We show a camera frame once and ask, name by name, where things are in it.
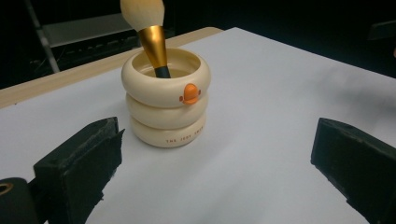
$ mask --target gold brush ferrule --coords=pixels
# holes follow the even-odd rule
[[[139,38],[154,68],[167,66],[165,34],[159,25],[150,26],[139,32]]]

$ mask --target brush bristles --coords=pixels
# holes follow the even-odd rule
[[[120,0],[123,18],[137,32],[150,26],[163,26],[162,0]]]

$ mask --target stacked ring container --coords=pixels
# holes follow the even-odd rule
[[[134,134],[155,147],[180,147],[205,127],[211,73],[191,51],[166,50],[171,78],[157,78],[145,51],[124,64],[121,80]]]

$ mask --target table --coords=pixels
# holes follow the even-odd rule
[[[179,46],[212,72],[206,126],[194,141],[164,149],[133,135],[120,67],[134,51],[49,77],[55,86],[0,91],[0,178],[30,181],[33,164],[71,135],[118,117],[123,161],[87,223],[367,223],[310,153],[319,118],[395,147],[396,80],[237,27],[206,31]],[[93,75],[96,66],[103,70]]]

